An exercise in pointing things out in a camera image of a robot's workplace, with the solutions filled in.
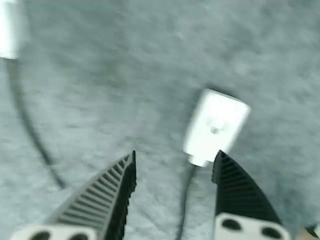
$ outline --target power cord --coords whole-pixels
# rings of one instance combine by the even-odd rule
[[[187,209],[187,201],[188,201],[188,193],[191,185],[191,181],[194,178],[196,171],[198,169],[198,166],[190,164],[191,166],[188,169],[187,172],[187,179],[183,188],[182,198],[181,198],[181,213],[180,213],[180,222],[178,225],[178,231],[175,236],[175,240],[181,240],[183,233],[184,233],[184,227],[185,227],[185,220],[186,220],[186,209]]]
[[[40,136],[37,134],[37,131],[35,130],[32,124],[32,120],[26,109],[23,100],[23,90],[20,83],[19,62],[17,60],[6,58],[4,59],[4,62],[7,70],[7,78],[12,95],[12,100],[14,101],[14,105],[21,120],[21,123],[25,131],[27,132],[31,142],[33,143],[34,147],[41,154],[43,162],[50,171],[53,180],[61,189],[64,189],[66,187],[66,183],[54,169],[54,160],[44,147],[44,144],[42,143]]]

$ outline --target textured carpet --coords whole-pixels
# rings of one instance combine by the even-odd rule
[[[252,108],[230,155],[292,234],[320,221],[320,1],[29,0],[21,60],[58,191],[20,125],[0,65],[0,238],[38,223],[99,169],[137,151],[125,239],[173,240],[201,89]],[[185,239],[210,239],[215,186],[196,175]]]

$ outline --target white power adapter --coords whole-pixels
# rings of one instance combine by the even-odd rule
[[[223,93],[205,89],[187,129],[183,151],[189,162],[205,167],[214,162],[219,150],[229,153],[243,127],[250,107]]]
[[[29,38],[22,0],[0,0],[0,58],[17,59]]]

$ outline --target screw hole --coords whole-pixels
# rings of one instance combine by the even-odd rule
[[[30,240],[49,240],[50,233],[48,231],[41,231],[36,233]]]
[[[227,229],[234,230],[234,231],[240,231],[241,230],[240,224],[237,221],[232,220],[232,219],[224,220],[222,222],[222,226],[224,226]]]
[[[281,239],[281,234],[271,227],[265,227],[262,229],[262,234],[271,239]]]
[[[88,240],[88,237],[87,237],[87,235],[80,233],[80,234],[72,236],[69,240]]]

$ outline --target floor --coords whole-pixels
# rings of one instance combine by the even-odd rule
[[[0,64],[0,238],[40,223],[99,169],[137,152],[125,239],[174,239],[185,130],[206,87],[252,108],[230,155],[292,234],[320,221],[320,1],[28,0],[25,103],[68,188],[18,119]],[[210,239],[211,169],[197,173],[186,240]]]

